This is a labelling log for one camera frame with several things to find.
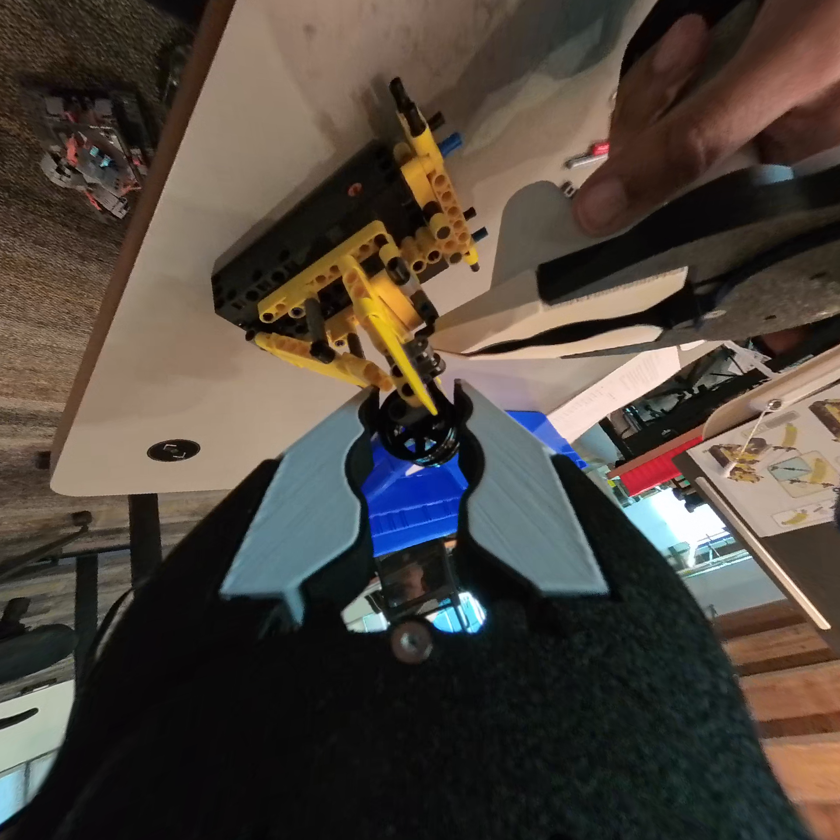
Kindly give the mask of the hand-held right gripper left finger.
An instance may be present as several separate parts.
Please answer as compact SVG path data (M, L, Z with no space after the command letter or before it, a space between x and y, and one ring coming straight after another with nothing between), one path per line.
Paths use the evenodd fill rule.
M374 467L380 393L355 393L278 458L220 585L227 601L274 601L290 625L309 608L343 609L373 573L363 487Z

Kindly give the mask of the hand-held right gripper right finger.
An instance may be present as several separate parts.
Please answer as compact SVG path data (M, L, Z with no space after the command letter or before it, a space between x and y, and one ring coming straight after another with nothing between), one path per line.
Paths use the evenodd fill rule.
M466 380L456 380L458 467L467 488L458 548L541 596L605 596L608 583L557 455Z

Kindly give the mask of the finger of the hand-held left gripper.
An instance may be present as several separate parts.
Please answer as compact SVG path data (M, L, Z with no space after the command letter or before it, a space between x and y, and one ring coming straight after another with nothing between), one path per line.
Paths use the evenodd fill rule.
M603 341L586 340L557 345L534 345L515 348L513 350L485 348L467 351L446 349L441 342L437 342L435 344L435 351L446 356L468 361L547 361L556 359L612 357L658 350L675 350L678 353L689 353L702 349L704 353L708 353L721 345L722 341L720 340L692 340L677 344L645 342L606 347Z
M438 318L434 350L437 342L470 351L586 340L615 347L659 338L664 329L648 322L629 327L596 323L634 316L665 301L686 284L686 267L612 290L587 281L570 301L556 305L540 300L538 266L593 244L574 223L572 198L563 195L560 185L535 182L511 197L500 221L489 290Z

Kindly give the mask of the black toy wheel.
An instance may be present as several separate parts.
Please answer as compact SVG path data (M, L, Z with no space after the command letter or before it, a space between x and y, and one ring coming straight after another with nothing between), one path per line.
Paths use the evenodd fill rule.
M458 419L454 405L435 382L429 394L437 409L412 407L398 394L389 395L379 408L375 432L389 455L421 467L447 463L459 450Z

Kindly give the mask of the black yellow toy brick base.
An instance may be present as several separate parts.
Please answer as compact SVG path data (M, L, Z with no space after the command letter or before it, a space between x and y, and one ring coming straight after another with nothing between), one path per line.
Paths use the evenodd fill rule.
M315 266L320 266L313 283L323 317L337 321L349 315L350 298L337 265L325 259L371 223L384 225L422 284L459 263L478 271L477 245L487 228L471 228L476 210L459 200L445 166L463 138L455 132L436 139L444 115L425 118L399 77L388 88L404 140L369 142L253 244L216 268L211 290L218 317L244 331L301 334L292 323L302 306L290 294Z

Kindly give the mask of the person's left hand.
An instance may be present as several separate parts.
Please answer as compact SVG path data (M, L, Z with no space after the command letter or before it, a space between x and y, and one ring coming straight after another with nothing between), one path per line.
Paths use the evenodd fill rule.
M628 47L635 62L618 83L607 161L572 202L589 236L632 226L753 144L768 165L797 165L839 143L839 2L760 2L734 55L701 84L711 48L708 11L667 18L661 2Z

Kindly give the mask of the white printed paper sheet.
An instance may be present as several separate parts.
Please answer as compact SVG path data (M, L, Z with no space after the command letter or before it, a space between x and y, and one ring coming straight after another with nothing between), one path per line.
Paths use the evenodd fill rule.
M639 353L555 409L547 420L564 440L572 443L614 411L662 385L679 369L677 348Z

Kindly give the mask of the nested blue plastic bins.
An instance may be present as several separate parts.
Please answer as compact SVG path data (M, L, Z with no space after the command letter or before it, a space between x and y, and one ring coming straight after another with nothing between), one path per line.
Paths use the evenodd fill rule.
M363 485L374 557L448 538L458 527L467 488L458 457L420 467L395 458L373 442L374 467Z

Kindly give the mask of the red storage box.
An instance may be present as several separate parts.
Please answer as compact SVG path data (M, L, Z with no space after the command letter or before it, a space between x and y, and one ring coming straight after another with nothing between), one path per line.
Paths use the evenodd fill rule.
M679 476L680 471L674 464L674 458L698 446L703 438L701 430L694 429L615 467L606 477L620 482L628 496L637 497Z

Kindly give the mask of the black desk leg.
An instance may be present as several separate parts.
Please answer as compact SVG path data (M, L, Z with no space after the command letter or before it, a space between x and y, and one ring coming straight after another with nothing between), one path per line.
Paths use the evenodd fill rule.
M158 495L130 495L128 507L131 586L135 591L163 562Z

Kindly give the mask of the toy instruction booklet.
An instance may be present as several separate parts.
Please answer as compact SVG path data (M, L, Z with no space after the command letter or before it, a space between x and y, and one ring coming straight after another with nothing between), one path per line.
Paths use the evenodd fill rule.
M839 488L839 387L735 427L689 454L762 538L832 524Z

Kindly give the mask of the black office chair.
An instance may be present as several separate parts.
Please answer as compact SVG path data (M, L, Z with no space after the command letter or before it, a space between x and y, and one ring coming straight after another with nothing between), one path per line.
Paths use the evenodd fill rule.
M30 606L26 597L10 600L1 617L1 684L13 683L56 665L74 654L75 631L64 624L29 628L24 624Z

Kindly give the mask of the grey red toy brick model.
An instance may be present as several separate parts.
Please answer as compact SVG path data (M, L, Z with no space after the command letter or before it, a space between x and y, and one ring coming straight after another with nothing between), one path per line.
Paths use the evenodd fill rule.
M34 85L24 94L45 177L83 196L99 215L125 219L156 152L156 131L140 96L56 85Z

